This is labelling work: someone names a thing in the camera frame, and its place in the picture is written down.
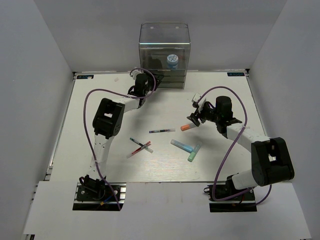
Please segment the green highlighter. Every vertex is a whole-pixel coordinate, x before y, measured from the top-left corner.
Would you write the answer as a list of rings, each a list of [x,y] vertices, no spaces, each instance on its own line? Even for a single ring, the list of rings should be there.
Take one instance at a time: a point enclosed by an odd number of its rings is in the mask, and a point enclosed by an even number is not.
[[[202,142],[198,142],[198,143],[195,145],[195,147],[192,149],[189,157],[187,158],[187,160],[188,160],[189,162],[192,162],[192,161],[194,160],[194,158],[195,158],[195,156],[197,155],[198,151],[200,150],[201,146],[202,146]]]

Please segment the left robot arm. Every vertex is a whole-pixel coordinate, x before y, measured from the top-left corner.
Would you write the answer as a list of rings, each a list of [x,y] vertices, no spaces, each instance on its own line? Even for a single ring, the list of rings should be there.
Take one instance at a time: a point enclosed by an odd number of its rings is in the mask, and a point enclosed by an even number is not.
[[[164,76],[143,71],[130,74],[135,83],[118,100],[103,98],[93,118],[94,144],[88,176],[92,179],[107,177],[107,159],[115,136],[120,132],[123,116],[126,112],[139,109],[160,85]]]

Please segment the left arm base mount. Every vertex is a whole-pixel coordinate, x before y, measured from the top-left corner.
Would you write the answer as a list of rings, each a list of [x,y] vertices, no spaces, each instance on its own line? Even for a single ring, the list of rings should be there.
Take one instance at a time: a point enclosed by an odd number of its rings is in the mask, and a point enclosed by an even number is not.
[[[126,183],[110,183],[80,177],[75,190],[74,211],[120,211],[125,203]]]

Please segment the blue cleaning gel jar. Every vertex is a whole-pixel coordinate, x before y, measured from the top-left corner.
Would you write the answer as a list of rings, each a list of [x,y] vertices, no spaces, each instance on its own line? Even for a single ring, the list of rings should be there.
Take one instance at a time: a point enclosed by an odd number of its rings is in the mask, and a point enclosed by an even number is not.
[[[166,62],[169,69],[177,69],[179,65],[179,57],[176,54],[169,54],[166,57]]]

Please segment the clear acrylic organizer lid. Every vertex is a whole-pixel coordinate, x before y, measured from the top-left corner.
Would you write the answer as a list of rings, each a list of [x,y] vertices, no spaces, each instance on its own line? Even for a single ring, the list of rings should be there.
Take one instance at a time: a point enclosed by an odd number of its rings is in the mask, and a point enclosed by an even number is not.
[[[191,52],[189,27],[182,22],[145,22],[140,27],[139,60],[144,55],[175,54],[187,68]]]

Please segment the blue highlighter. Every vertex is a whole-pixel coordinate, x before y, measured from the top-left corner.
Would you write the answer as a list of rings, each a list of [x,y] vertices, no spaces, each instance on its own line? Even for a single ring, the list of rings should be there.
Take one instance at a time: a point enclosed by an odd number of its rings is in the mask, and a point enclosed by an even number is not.
[[[175,139],[172,139],[172,140],[170,141],[170,143],[171,143],[173,146],[175,146],[175,147],[177,147],[177,148],[179,148],[179,149],[182,149],[182,150],[186,151],[187,153],[191,153],[191,152],[193,151],[193,147],[192,147],[192,146],[187,145],[187,144],[184,144],[184,143],[182,143],[182,142],[179,142],[179,141],[177,141],[177,140],[175,140]]]

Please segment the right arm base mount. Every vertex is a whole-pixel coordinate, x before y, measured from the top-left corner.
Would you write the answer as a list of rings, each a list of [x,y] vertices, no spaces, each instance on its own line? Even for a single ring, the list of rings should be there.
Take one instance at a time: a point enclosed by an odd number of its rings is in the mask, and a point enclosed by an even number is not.
[[[203,193],[208,195],[209,210],[211,213],[248,213],[256,212],[256,198],[254,191],[243,193],[230,198],[231,193],[225,184],[217,184],[215,188],[215,198],[224,199],[216,201],[213,198],[213,185],[209,184],[203,189]]]

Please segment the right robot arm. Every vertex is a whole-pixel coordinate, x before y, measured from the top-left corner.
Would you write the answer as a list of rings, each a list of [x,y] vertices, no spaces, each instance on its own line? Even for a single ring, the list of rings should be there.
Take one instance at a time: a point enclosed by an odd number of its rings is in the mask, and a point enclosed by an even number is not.
[[[226,195],[236,200],[244,189],[272,185],[292,180],[295,176],[286,141],[281,137],[270,138],[254,132],[233,117],[232,100],[218,96],[215,106],[200,94],[191,100],[195,112],[187,118],[197,127],[206,121],[213,122],[217,131],[226,139],[235,141],[251,153],[251,168],[227,178]]]

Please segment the clear drawer organizer box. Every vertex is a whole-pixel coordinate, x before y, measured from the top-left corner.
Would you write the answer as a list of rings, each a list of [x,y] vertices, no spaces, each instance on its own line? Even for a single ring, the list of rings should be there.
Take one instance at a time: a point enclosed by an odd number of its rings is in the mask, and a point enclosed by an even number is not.
[[[168,54],[152,54],[140,57],[140,66],[153,74],[164,75],[160,88],[183,89],[185,87],[188,66],[184,59],[179,58],[177,69],[169,69]]]

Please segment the orange cap highlighter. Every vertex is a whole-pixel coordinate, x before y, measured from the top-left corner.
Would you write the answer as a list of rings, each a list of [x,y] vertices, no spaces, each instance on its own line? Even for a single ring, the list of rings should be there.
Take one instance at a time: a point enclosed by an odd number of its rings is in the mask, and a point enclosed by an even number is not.
[[[185,125],[181,126],[180,130],[184,132],[184,131],[193,129],[195,127],[197,127],[197,126],[194,123],[188,123],[188,124],[185,124]]]

